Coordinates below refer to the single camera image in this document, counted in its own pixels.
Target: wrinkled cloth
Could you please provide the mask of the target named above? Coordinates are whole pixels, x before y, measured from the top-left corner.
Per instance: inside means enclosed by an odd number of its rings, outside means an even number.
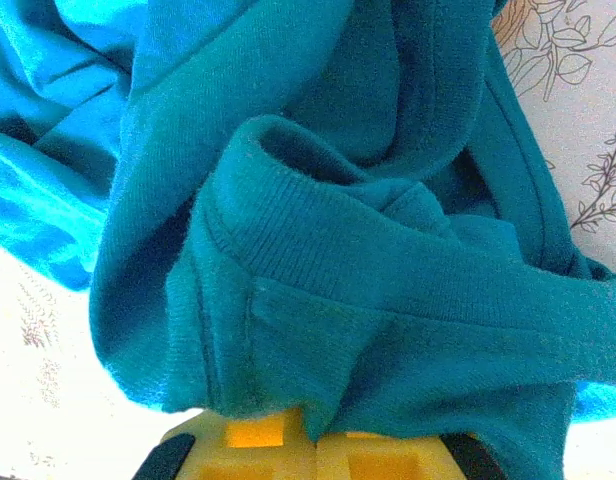
[[[0,245],[90,288],[133,401],[476,432],[563,478],[578,387],[616,384],[616,274],[572,242],[500,7],[0,2]]]

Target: knit fabric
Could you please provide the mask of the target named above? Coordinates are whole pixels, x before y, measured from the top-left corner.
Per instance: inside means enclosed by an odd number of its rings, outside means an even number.
[[[49,3],[0,2],[0,245],[90,287],[131,400],[475,432],[563,478],[578,389],[616,385],[616,274],[572,242],[502,2]]]

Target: seam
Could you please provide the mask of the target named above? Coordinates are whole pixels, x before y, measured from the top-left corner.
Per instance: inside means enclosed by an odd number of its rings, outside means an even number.
[[[200,312],[201,317],[202,337],[199,339],[199,343],[202,345],[202,355],[204,358],[204,364],[206,365],[206,368],[204,368],[204,372],[206,374],[206,385],[208,385],[210,404],[212,405],[212,408],[216,408],[221,392],[215,365],[215,338],[212,332],[211,319],[204,308],[204,293],[199,275],[197,273],[193,276],[193,281],[195,282],[195,290],[198,293],[195,295],[195,299],[197,302],[197,309]]]
[[[431,8],[432,8],[432,17],[435,19],[434,22],[434,26],[432,28],[432,32],[431,32],[431,51],[432,51],[432,55],[431,55],[431,62],[430,62],[430,66],[432,69],[432,88],[433,88],[433,92],[432,92],[432,105],[430,106],[430,116],[428,118],[430,118],[430,120],[428,122],[426,122],[426,127],[424,129],[424,131],[422,132],[422,141],[417,144],[417,146],[415,147],[415,151],[422,151],[425,150],[432,142],[432,138],[430,135],[430,132],[433,129],[433,122],[435,119],[435,112],[437,110],[437,103],[439,101],[439,99],[437,98],[437,95],[439,93],[439,86],[437,85],[437,25],[439,24],[439,18],[437,18],[437,11],[439,10],[438,8],[438,4],[439,4],[439,0],[435,0],[434,2],[432,2],[431,4]]]
[[[302,292],[306,295],[309,295],[311,297],[315,297],[324,301],[328,301],[328,302],[335,302],[339,305],[341,305],[344,308],[353,308],[353,309],[358,309],[360,311],[367,311],[367,312],[376,312],[379,314],[384,314],[384,315],[399,315],[399,316],[406,316],[409,318],[423,318],[426,320],[431,320],[434,322],[440,322],[444,325],[449,325],[449,324],[457,324],[457,325],[462,325],[462,326],[470,326],[472,328],[479,328],[479,329],[487,329],[487,330],[492,330],[492,331],[500,331],[500,332],[527,332],[527,333],[534,333],[534,334],[539,334],[542,335],[544,337],[548,337],[549,339],[551,339],[551,341],[556,341],[559,343],[566,343],[568,345],[571,346],[590,346],[590,347],[599,347],[602,350],[607,350],[607,342],[604,341],[573,341],[569,336],[565,336],[565,335],[559,335],[556,333],[551,333],[551,332],[546,332],[543,330],[536,330],[536,329],[528,329],[528,328],[515,328],[515,327],[493,327],[493,326],[485,326],[485,325],[479,325],[479,324],[473,324],[473,323],[469,323],[469,322],[460,322],[460,321],[452,321],[452,320],[448,320],[446,318],[441,318],[441,317],[437,317],[437,316],[426,316],[426,317],[419,317],[417,315],[413,315],[413,314],[409,314],[409,313],[403,313],[403,312],[399,312],[399,311],[394,311],[394,310],[386,310],[386,309],[373,309],[373,308],[368,308],[368,307],[362,307],[359,305],[354,305],[354,304],[350,304],[350,303],[345,303],[345,302],[341,302],[338,300],[334,300],[331,299],[329,297],[325,297],[325,296],[319,296],[316,295],[310,291],[307,291],[305,289],[300,289],[297,287],[293,287],[290,285],[287,285],[285,283],[280,282],[279,280],[275,279],[275,278],[271,278],[271,277],[265,277],[265,276],[261,276],[261,275],[256,275],[253,271],[251,271],[249,268],[247,268],[243,262],[241,261],[239,255],[236,253],[236,249],[234,248],[234,241],[232,240],[231,235],[227,232],[227,229],[225,227],[225,225],[223,224],[223,222],[221,221],[221,214],[219,213],[217,206],[214,202],[214,197],[212,195],[208,195],[207,198],[209,199],[209,201],[204,202],[204,208],[208,209],[208,213],[210,215],[213,216],[213,220],[215,220],[215,222],[208,222],[208,228],[211,234],[211,237],[213,238],[213,241],[215,241],[215,244],[217,246],[217,249],[225,254],[228,254],[235,262],[239,263],[239,265],[241,266],[241,268],[243,268],[252,278],[252,281],[254,283],[254,281],[256,281],[257,279],[264,279],[267,281],[271,281],[276,283],[277,285],[282,286],[283,288],[290,288],[294,291],[298,291],[298,292]],[[222,239],[225,239],[225,242],[216,242],[215,238],[217,237],[221,237]],[[220,245],[226,245],[227,248],[221,248]],[[556,355],[554,358],[562,358],[563,355]]]
[[[211,188],[212,185],[209,183],[214,181],[214,177],[210,177],[206,180],[207,188]],[[244,322],[243,329],[240,333],[244,335],[244,339],[246,341],[246,352],[245,352],[245,363],[248,369],[255,374],[255,359],[254,359],[254,341],[252,338],[252,324],[254,322],[254,317],[252,315],[252,303],[254,297],[254,279],[256,278],[254,272],[245,265],[245,262],[242,261],[238,249],[236,248],[235,241],[232,236],[228,233],[228,229],[226,228],[219,209],[217,208],[217,204],[215,203],[215,197],[211,192],[208,192],[205,195],[206,198],[203,198],[203,219],[204,223],[208,229],[208,235],[210,239],[215,244],[215,247],[220,253],[228,255],[230,259],[232,259],[235,263],[239,265],[241,269],[243,269],[248,276],[250,277],[249,282],[249,291],[248,296],[246,298],[245,305],[245,314],[244,314]],[[210,319],[204,318],[204,321],[210,323]],[[256,387],[256,381],[249,381],[249,396],[250,398],[256,402],[256,407],[260,407],[263,403],[261,392]]]
[[[510,129],[510,132],[512,133],[512,136],[515,139],[515,143],[517,144],[517,148],[521,152],[521,156],[524,159],[524,165],[526,167],[526,173],[528,174],[528,177],[530,178],[530,182],[532,183],[532,186],[533,186],[533,190],[534,190],[534,194],[535,194],[535,200],[537,201],[537,204],[539,205],[539,215],[541,217],[541,252],[540,252],[540,256],[539,256],[539,264],[543,268],[544,261],[545,261],[545,253],[546,253],[546,243],[547,243],[547,238],[546,238],[546,212],[544,210],[544,205],[542,204],[542,202],[540,201],[540,198],[539,198],[539,187],[537,185],[537,182],[535,181],[535,177],[532,174],[532,170],[530,169],[530,166],[529,166],[528,153],[526,152],[526,149],[522,146],[521,141],[519,140],[519,136],[517,134],[517,131],[516,131],[515,128],[513,128],[513,124],[512,124],[512,121],[510,120],[509,114],[508,114],[507,110],[503,107],[502,102],[501,102],[499,96],[497,95],[497,93],[495,92],[495,90],[493,89],[489,79],[486,79],[486,86],[488,87],[488,90],[492,94],[493,99],[495,100],[495,103],[499,107],[499,111],[501,112],[501,114],[503,115],[504,119],[506,120],[508,128]]]
[[[570,257],[570,263],[568,264],[568,268],[566,268],[565,274],[568,276],[572,275],[572,269],[575,267],[575,259],[577,254],[573,253]]]
[[[571,348],[559,348],[559,349],[545,349],[544,351],[544,355],[547,358],[551,358],[554,360],[561,360],[564,357],[567,359],[571,359],[572,355],[573,355],[573,348],[572,347],[580,347],[580,348],[584,348],[586,350],[588,350],[589,347],[592,348],[599,348],[601,350],[608,350],[607,348],[607,342],[605,341],[592,341],[592,340],[572,340],[570,336],[568,335],[560,335],[558,333],[552,333],[552,332],[546,332],[543,330],[534,330],[534,329],[529,329],[529,328],[517,328],[517,327],[495,327],[495,326],[488,326],[488,325],[479,325],[479,324],[475,324],[475,323],[468,323],[468,322],[460,322],[460,321],[454,321],[454,320],[448,320],[448,319],[443,319],[443,318],[439,318],[439,317],[434,317],[434,316],[418,316],[418,315],[414,315],[412,313],[403,313],[403,312],[398,312],[398,311],[393,311],[393,310],[387,310],[387,309],[376,309],[376,308],[370,308],[370,307],[362,307],[359,305],[353,305],[350,303],[346,303],[346,302],[342,302],[340,300],[333,300],[327,297],[322,297],[319,295],[316,295],[312,292],[308,292],[304,289],[300,289],[297,287],[293,287],[287,284],[284,284],[282,282],[279,282],[278,280],[274,279],[274,278],[269,278],[269,277],[263,277],[263,276],[256,276],[255,280],[265,280],[267,282],[274,282],[277,285],[280,285],[282,288],[284,289],[291,289],[295,292],[300,292],[304,295],[308,295],[309,297],[313,297],[315,299],[321,300],[321,301],[326,301],[326,302],[330,302],[330,303],[334,303],[338,306],[340,306],[342,309],[351,309],[354,310],[356,312],[359,313],[372,313],[372,314],[378,314],[378,315],[383,315],[383,316],[392,316],[392,317],[401,317],[401,318],[408,318],[408,319],[414,319],[414,320],[423,320],[424,322],[437,322],[440,323],[442,325],[458,325],[458,326],[463,326],[463,327],[470,327],[472,329],[478,329],[478,330],[483,330],[483,331],[489,331],[489,332],[507,332],[509,334],[513,333],[513,332],[520,332],[520,333],[529,333],[529,334],[539,334],[541,336],[543,336],[544,338],[546,338],[549,342],[552,343],[560,343],[560,344],[565,344],[566,347],[571,347]],[[433,343],[439,343],[440,340],[437,339],[435,340]],[[501,349],[494,349],[494,348],[488,348],[485,347],[486,352],[496,352],[499,353],[501,351]],[[513,350],[512,353],[524,353],[527,352],[526,349],[522,350],[521,348],[518,350]]]
[[[408,186],[408,188],[406,188],[406,190],[403,191],[403,193],[399,196],[397,196],[396,198],[393,198],[390,202],[388,202],[387,205],[384,205],[381,209],[378,210],[379,213],[386,213],[389,212],[390,210],[393,210],[395,212],[400,212],[403,208],[402,203],[405,202],[404,200],[404,196],[406,196],[406,194],[412,190],[415,187],[415,183],[413,183],[412,185]]]

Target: white patterned surface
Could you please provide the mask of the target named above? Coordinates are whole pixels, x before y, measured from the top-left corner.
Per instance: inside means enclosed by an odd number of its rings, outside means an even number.
[[[495,30],[576,243],[616,271],[616,0],[513,0]],[[95,358],[87,297],[0,251],[0,475],[128,480],[195,413],[126,401]],[[572,427],[565,463],[568,480],[616,479],[616,420]]]

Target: yellow plastic object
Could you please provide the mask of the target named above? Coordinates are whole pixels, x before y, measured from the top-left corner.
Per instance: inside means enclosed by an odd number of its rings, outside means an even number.
[[[466,480],[438,437],[328,434],[317,445],[300,410],[234,421],[201,413],[169,431],[196,441],[177,480]]]

